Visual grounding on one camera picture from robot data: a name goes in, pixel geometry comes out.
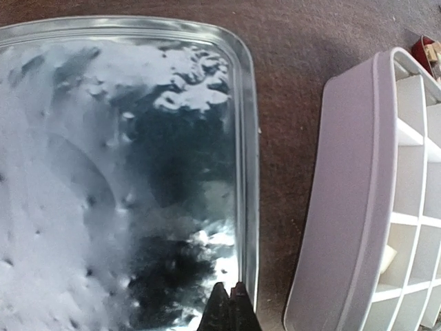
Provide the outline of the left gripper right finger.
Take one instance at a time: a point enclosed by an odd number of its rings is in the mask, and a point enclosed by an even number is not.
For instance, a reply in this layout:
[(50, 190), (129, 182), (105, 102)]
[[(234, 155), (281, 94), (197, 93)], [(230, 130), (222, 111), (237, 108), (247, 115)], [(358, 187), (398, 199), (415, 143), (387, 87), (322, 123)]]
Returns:
[(232, 330), (262, 330), (243, 282), (238, 282), (235, 287), (231, 289), (229, 304)]

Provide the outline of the metal tin lid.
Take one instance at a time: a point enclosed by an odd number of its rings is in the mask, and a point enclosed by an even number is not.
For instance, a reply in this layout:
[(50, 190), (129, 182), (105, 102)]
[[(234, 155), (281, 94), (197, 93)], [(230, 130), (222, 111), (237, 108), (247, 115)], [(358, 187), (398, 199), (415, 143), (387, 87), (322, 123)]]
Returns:
[(233, 32), (91, 16), (1, 29), (1, 329), (197, 330), (258, 285), (258, 110)]

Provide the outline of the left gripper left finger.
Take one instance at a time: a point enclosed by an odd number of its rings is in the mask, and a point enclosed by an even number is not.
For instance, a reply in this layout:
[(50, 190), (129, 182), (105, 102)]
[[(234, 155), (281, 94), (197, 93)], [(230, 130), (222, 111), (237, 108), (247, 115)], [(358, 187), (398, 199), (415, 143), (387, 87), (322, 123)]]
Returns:
[(198, 331), (227, 331), (230, 330), (229, 295), (223, 283), (218, 282), (205, 306)]

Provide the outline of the white compartment tin box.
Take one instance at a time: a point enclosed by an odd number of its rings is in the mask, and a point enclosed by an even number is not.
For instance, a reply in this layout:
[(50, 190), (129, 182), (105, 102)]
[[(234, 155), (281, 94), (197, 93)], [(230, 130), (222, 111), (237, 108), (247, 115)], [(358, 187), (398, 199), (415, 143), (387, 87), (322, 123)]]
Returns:
[(440, 85), (402, 48), (324, 86), (283, 325), (440, 329)]

